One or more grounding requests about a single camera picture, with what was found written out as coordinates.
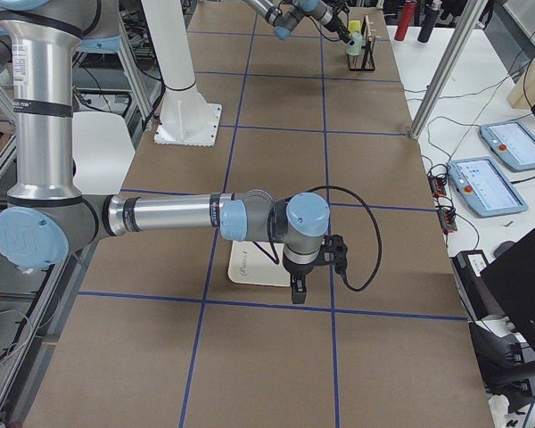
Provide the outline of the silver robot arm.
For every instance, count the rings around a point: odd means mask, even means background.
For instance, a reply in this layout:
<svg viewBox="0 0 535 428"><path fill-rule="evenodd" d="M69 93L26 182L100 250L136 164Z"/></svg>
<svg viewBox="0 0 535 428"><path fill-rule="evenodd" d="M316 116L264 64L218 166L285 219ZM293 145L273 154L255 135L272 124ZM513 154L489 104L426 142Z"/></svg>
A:
<svg viewBox="0 0 535 428"><path fill-rule="evenodd" d="M75 186L73 56L119 50L117 2L2 1L0 26L12 42L17 146L17 182L0 213L4 257L43 269L110 236L213 227L229 241L282 244L292 302L306 300L308 273L325 264L330 215L313 191L279 201L261 190L146 199Z"/></svg>
<svg viewBox="0 0 535 428"><path fill-rule="evenodd" d="M340 17L341 12L348 14L350 11L346 1L245 0L244 2L274 28L274 34L280 40L288 38L304 18L309 18L335 33L343 43L354 44L347 26Z"/></svg>

